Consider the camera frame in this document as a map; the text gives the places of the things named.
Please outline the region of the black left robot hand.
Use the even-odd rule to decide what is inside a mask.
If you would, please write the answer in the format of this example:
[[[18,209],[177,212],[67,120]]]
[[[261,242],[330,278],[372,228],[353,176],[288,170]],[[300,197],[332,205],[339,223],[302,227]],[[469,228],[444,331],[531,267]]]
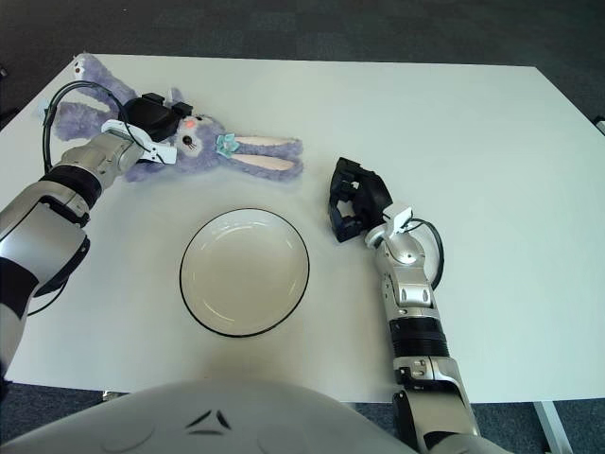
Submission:
[[[154,93],[133,98],[124,108],[128,123],[145,131],[153,142],[173,136],[181,121],[193,112],[191,105],[181,101],[166,106],[164,98]]]

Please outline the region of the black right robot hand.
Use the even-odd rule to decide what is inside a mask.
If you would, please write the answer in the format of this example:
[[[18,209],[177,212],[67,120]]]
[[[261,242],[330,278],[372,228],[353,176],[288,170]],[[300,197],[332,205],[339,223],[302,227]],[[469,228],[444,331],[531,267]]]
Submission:
[[[391,204],[392,198],[380,176],[349,159],[337,160],[330,182],[328,213],[338,242],[381,225],[383,211]]]

